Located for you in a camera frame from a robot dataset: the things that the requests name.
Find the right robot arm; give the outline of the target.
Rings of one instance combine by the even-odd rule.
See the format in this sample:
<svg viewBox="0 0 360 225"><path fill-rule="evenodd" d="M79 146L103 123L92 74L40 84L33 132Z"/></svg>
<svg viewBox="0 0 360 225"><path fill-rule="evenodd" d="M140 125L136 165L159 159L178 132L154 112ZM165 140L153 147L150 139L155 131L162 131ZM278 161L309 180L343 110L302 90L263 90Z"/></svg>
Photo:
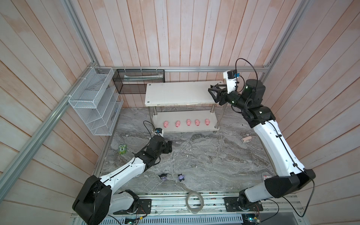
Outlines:
<svg viewBox="0 0 360 225"><path fill-rule="evenodd" d="M284 197L314 182L315 172L306 169L297 159L282 135L271 109L262 105L265 86L261 81L247 80L242 93L224 84L212 85L208 92L219 105L230 104L240 110L243 118L258 135L276 173L264 182L240 191L237 208L252 210L256 202Z"/></svg>

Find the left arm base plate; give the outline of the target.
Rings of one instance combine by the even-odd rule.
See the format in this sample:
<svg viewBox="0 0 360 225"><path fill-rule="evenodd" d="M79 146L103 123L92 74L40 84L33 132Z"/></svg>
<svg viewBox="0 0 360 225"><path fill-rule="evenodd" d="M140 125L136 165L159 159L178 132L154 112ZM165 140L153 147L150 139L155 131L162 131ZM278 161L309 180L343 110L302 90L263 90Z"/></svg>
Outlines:
<svg viewBox="0 0 360 225"><path fill-rule="evenodd" d="M133 215L133 214L150 214L152 209L151 199L140 199L135 201L129 210L120 210L113 215Z"/></svg>

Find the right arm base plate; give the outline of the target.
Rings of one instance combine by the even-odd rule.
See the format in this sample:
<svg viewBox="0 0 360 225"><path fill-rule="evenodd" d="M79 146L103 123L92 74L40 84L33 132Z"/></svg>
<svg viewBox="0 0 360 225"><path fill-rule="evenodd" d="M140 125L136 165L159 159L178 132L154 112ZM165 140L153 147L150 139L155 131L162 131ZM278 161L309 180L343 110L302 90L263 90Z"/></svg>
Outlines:
<svg viewBox="0 0 360 225"><path fill-rule="evenodd" d="M225 197L224 204L227 212L263 211L261 202L249 202L239 197Z"/></svg>

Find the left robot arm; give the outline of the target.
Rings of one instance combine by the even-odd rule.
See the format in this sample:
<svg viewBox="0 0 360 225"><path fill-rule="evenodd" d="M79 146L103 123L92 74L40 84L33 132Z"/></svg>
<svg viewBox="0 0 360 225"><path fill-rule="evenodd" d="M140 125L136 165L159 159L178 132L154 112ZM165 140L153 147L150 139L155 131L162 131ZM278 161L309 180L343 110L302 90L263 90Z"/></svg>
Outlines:
<svg viewBox="0 0 360 225"><path fill-rule="evenodd" d="M169 154L172 150L172 141L167 141L162 136L153 136L125 165L101 177L90 176L76 197L72 209L88 225L98 225L106 216L115 212L136 213L138 195L129 189L118 194L116 191L157 165L156 161L161 160L161 154Z"/></svg>

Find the black purple figure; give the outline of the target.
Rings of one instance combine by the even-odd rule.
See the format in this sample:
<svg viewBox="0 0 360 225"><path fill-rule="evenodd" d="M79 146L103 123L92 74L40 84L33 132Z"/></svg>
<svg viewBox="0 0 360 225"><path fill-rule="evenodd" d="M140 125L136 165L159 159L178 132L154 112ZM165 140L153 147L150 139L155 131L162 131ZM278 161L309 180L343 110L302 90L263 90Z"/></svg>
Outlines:
<svg viewBox="0 0 360 225"><path fill-rule="evenodd" d="M159 175L159 178L164 182L167 180L167 174L163 173L163 174Z"/></svg>

